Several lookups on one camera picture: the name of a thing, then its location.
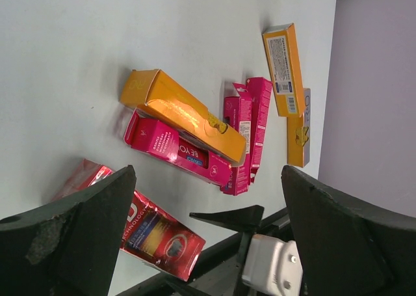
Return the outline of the pink toothpaste box right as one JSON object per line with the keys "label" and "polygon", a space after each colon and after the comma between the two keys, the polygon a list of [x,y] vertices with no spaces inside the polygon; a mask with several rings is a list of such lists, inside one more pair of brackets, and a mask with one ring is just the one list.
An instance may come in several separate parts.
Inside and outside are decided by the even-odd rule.
{"label": "pink toothpaste box right", "polygon": [[252,97],[249,181],[251,184],[261,164],[272,83],[263,77],[251,77],[246,81],[246,88]]}

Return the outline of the red 3D toothpaste box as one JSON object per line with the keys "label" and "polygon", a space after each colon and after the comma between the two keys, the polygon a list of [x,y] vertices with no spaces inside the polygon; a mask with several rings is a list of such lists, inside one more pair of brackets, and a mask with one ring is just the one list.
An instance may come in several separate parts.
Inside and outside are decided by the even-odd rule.
{"label": "red 3D toothpaste box", "polygon": [[[102,164],[83,159],[50,201],[72,195],[112,175]],[[149,266],[188,281],[205,240],[146,196],[134,191],[120,250]]]}

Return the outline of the orange toothpaste box right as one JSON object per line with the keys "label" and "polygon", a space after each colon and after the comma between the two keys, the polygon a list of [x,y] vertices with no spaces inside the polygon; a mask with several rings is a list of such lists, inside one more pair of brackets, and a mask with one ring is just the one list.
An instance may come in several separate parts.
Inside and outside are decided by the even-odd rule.
{"label": "orange toothpaste box right", "polygon": [[295,24],[270,27],[262,39],[278,114],[299,117],[306,105]]}

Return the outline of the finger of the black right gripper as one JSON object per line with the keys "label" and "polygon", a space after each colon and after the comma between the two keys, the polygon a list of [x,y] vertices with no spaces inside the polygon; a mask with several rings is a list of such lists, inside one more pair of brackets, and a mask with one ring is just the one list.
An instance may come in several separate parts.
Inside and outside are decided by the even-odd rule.
{"label": "finger of the black right gripper", "polygon": [[233,231],[256,231],[261,224],[264,207],[259,205],[216,213],[189,213],[189,217]]}

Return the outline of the orange toothpaste box left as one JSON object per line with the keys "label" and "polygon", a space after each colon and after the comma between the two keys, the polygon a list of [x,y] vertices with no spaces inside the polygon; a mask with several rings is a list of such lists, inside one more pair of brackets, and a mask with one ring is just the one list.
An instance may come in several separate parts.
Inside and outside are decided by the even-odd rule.
{"label": "orange toothpaste box left", "polygon": [[132,70],[120,102],[141,116],[168,124],[230,163],[237,160],[229,144],[239,133],[160,69]]}

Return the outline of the pink toothpaste box middle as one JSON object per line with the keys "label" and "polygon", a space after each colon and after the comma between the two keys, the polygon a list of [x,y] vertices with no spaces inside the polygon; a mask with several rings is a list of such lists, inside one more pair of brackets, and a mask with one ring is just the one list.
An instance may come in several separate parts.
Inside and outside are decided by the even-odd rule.
{"label": "pink toothpaste box middle", "polygon": [[252,97],[241,83],[230,83],[224,97],[224,120],[239,133],[230,142],[237,160],[231,163],[229,181],[220,190],[237,196],[248,191],[250,185],[250,137],[252,126]]}

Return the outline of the silver gold R.O toothpaste box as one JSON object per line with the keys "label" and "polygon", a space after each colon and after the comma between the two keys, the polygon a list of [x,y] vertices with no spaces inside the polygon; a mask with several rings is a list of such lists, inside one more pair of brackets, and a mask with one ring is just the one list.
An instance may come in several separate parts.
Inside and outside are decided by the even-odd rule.
{"label": "silver gold R.O toothpaste box", "polygon": [[305,111],[287,119],[287,162],[304,168],[310,160],[311,89],[304,89]]}

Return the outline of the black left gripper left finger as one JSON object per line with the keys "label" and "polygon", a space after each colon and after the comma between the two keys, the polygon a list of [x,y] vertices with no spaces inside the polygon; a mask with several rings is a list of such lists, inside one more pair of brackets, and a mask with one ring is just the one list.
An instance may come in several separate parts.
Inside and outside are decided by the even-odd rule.
{"label": "black left gripper left finger", "polygon": [[107,295],[136,184],[128,165],[1,219],[2,295]]}

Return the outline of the pink Be You toothpaste box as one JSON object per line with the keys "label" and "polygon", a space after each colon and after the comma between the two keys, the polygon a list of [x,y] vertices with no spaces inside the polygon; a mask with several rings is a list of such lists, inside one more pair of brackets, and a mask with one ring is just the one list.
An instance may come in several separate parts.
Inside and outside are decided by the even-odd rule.
{"label": "pink Be You toothpaste box", "polygon": [[179,132],[157,120],[133,111],[124,135],[132,149],[165,161],[205,182],[224,189],[231,176],[231,164],[219,155],[184,139]]}

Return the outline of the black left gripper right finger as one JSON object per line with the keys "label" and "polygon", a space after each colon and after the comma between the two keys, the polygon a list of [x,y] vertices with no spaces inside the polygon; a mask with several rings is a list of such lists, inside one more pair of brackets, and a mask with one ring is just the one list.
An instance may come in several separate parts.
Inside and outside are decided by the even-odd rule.
{"label": "black left gripper right finger", "polygon": [[415,218],[289,165],[281,182],[309,295],[415,294]]}

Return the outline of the orange toothpaste box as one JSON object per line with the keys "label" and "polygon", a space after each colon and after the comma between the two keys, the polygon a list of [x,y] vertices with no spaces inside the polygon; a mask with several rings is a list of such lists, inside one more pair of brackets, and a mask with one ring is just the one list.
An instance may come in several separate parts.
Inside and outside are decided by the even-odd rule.
{"label": "orange toothpaste box", "polygon": [[295,24],[270,27],[262,39],[278,114],[299,117],[306,105]]}
{"label": "orange toothpaste box", "polygon": [[168,124],[230,163],[237,160],[229,144],[239,133],[160,69],[132,70],[120,102],[141,116]]}

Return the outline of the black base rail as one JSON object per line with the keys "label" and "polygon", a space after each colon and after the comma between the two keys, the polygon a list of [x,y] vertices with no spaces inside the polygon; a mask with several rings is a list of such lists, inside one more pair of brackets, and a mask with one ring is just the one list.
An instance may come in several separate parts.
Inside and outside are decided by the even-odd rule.
{"label": "black base rail", "polygon": [[232,292],[240,291],[247,295],[249,287],[245,286],[238,277],[242,271],[242,256],[248,251],[247,232],[236,234],[218,242],[202,251],[194,266],[188,281],[182,281],[172,275],[160,273],[129,288],[120,295],[179,295],[171,283],[184,288],[212,289],[214,295],[223,295],[220,291],[220,281],[223,279],[226,288]]}

